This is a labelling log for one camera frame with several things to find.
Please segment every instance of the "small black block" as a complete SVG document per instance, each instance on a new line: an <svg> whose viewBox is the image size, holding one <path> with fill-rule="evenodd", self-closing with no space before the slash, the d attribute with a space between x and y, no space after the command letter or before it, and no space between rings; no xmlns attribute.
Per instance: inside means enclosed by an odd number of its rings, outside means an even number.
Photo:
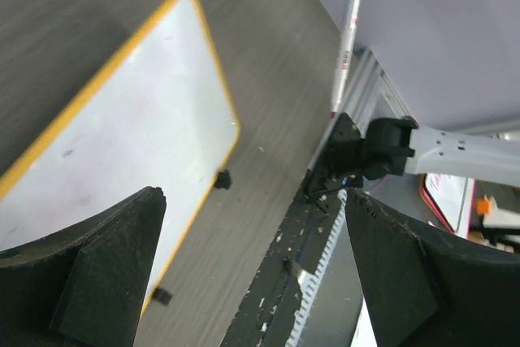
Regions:
<svg viewBox="0 0 520 347"><path fill-rule="evenodd" d="M219 174L217 175L217 180L214 183L214 187L216 189L229 190L229 188L231 187L231 183L232 183L232 181L231 181L231 175L229 174L229 171L224 170L224 171L219 172Z"/></svg>
<svg viewBox="0 0 520 347"><path fill-rule="evenodd" d="M152 300L158 302L159 304L163 304L164 306L168 306L172 298L173 296L171 293L164 288L156 288L152 293Z"/></svg>

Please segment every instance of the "black bracket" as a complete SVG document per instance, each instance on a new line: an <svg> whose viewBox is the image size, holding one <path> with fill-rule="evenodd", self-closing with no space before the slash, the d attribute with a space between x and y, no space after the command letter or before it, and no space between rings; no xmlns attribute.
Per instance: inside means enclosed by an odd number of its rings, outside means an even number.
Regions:
<svg viewBox="0 0 520 347"><path fill-rule="evenodd" d="M305 186L306 195L320 203L342 187L362 187L362 177L375 180L387 174L402 176L407 158L414 156L411 133L418 128L410 118L374 119L363 139L355 123L343 114L325 151Z"/></svg>
<svg viewBox="0 0 520 347"><path fill-rule="evenodd" d="M172 298L173 295L164 288L155 288L152 293L152 300L164 306L168 306Z"/></svg>
<svg viewBox="0 0 520 347"><path fill-rule="evenodd" d="M223 170L217 174L217 180L214 183L216 189L229 190L232 185L231 174L228 170Z"/></svg>

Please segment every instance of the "gray wood grain surface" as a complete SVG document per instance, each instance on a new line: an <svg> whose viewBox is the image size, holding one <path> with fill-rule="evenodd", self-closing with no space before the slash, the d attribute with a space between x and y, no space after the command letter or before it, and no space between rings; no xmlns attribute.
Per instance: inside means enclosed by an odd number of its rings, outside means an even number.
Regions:
<svg viewBox="0 0 520 347"><path fill-rule="evenodd" d="M0 170L161 1L0 0ZM210 195L137 346L219 345L328 121L339 35L318 0L201 1L243 127L234 186Z"/></svg>

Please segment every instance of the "black mount plate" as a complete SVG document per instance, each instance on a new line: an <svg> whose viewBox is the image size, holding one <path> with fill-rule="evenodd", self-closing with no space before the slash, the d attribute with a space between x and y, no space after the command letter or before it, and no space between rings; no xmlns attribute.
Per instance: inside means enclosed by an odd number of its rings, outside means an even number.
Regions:
<svg viewBox="0 0 520 347"><path fill-rule="evenodd" d="M315 273L341 208L336 190L342 186L342 178L331 178L327 152L338 141L360 138L352 120L341 115L314 169L307 172L292 200L221 347L285 346L300 309L301 290L284 261L292 258Z"/></svg>

